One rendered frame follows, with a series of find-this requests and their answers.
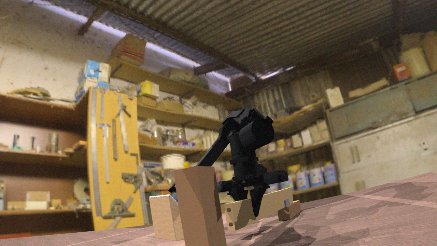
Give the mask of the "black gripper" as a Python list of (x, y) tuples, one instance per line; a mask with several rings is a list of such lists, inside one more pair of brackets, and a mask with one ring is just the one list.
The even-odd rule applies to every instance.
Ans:
[[(264, 173), (264, 176), (259, 176), (257, 161), (255, 152), (246, 152), (233, 155), (230, 164), (234, 165), (235, 177), (229, 181), (217, 182), (218, 192), (226, 192), (227, 195), (235, 201), (247, 199), (248, 190), (244, 190), (244, 187), (253, 186), (254, 189), (250, 190), (250, 198), (252, 201), (253, 213), (257, 217), (266, 189), (270, 188), (269, 185), (288, 181), (288, 174), (285, 170), (277, 170), (273, 172)], [(254, 179), (255, 181), (251, 181)], [(245, 180), (245, 183), (241, 183)], [(233, 182), (234, 181), (234, 182)]]

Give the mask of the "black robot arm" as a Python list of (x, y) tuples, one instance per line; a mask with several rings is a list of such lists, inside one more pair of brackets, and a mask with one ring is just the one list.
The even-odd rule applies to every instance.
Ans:
[[(237, 120), (238, 118), (240, 120)], [(230, 143), (231, 156), (255, 152), (274, 139), (273, 120), (254, 107), (232, 111), (222, 122), (219, 136), (196, 166), (212, 166)]]

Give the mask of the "long wooden rail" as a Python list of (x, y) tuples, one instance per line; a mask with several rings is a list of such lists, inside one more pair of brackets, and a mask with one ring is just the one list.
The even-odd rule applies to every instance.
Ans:
[(228, 231), (239, 230), (283, 209), (288, 198), (290, 204), (293, 203), (291, 187), (264, 194), (257, 217), (253, 213), (251, 198), (224, 204)]

